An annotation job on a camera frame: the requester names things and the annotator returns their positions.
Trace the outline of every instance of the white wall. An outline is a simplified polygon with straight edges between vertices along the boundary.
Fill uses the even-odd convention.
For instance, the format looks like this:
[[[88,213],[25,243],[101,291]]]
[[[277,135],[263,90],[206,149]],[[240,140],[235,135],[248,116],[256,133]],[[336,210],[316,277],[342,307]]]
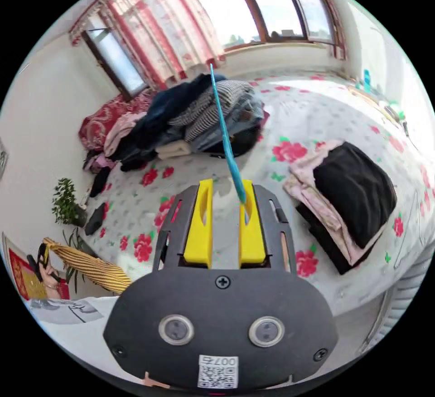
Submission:
[[[228,78],[271,68],[298,70],[341,70],[343,62],[335,59],[331,47],[324,44],[265,44],[227,53],[227,63],[219,70]]]
[[[412,142],[427,156],[435,156],[435,114],[429,96],[411,61],[380,22],[355,0],[334,0],[348,47],[346,70],[363,78],[405,112]]]
[[[37,252],[45,236],[63,241],[51,214],[57,180],[71,178],[79,199],[92,181],[81,170],[85,150],[77,132],[117,90],[94,72],[85,48],[73,48],[65,34],[30,56],[1,109],[9,160],[0,182],[0,231],[26,254]]]

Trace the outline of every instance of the red blanket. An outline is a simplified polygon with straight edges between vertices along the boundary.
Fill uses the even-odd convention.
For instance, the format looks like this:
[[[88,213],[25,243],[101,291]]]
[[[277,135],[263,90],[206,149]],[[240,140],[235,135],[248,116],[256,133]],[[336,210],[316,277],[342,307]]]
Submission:
[[[119,94],[104,104],[96,113],[83,120],[78,136],[87,150],[103,151],[107,133],[116,121],[126,113],[148,111],[155,93],[145,90],[130,102],[126,102]]]

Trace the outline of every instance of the ceiling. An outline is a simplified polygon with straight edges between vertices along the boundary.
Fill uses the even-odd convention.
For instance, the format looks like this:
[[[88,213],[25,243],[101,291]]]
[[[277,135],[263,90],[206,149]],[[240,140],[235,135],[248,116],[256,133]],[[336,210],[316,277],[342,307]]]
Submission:
[[[70,7],[39,39],[33,47],[31,54],[39,51],[62,34],[67,33],[80,16],[95,0],[79,0]]]

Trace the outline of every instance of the bed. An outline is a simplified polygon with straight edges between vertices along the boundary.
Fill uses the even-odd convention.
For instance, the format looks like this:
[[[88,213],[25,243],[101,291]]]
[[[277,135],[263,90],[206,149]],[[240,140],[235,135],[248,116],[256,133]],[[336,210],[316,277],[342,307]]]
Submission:
[[[326,298],[334,315],[369,302],[401,278],[433,240],[434,168],[410,144],[404,131],[329,72],[270,70],[239,76],[249,81],[270,113],[258,143],[239,157],[242,177],[278,197],[291,223],[298,274]],[[308,232],[283,189],[289,163],[306,150],[341,138],[358,146],[390,176],[398,202],[369,258],[340,276]],[[97,255],[118,265],[134,281],[151,271],[159,229],[174,196],[212,178],[213,267],[236,268],[237,194],[225,160],[203,154],[149,163],[140,171],[117,165],[104,191],[88,202],[89,214],[105,204],[102,227],[84,236]]]

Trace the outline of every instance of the yellow striped cloth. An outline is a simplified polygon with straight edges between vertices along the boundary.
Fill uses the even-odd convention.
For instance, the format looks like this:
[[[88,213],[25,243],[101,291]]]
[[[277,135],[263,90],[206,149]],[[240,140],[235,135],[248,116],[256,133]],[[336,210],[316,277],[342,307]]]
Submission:
[[[122,293],[131,284],[131,279],[115,264],[92,257],[73,247],[56,243],[47,237],[44,238],[43,242],[67,266],[78,270],[106,290]]]

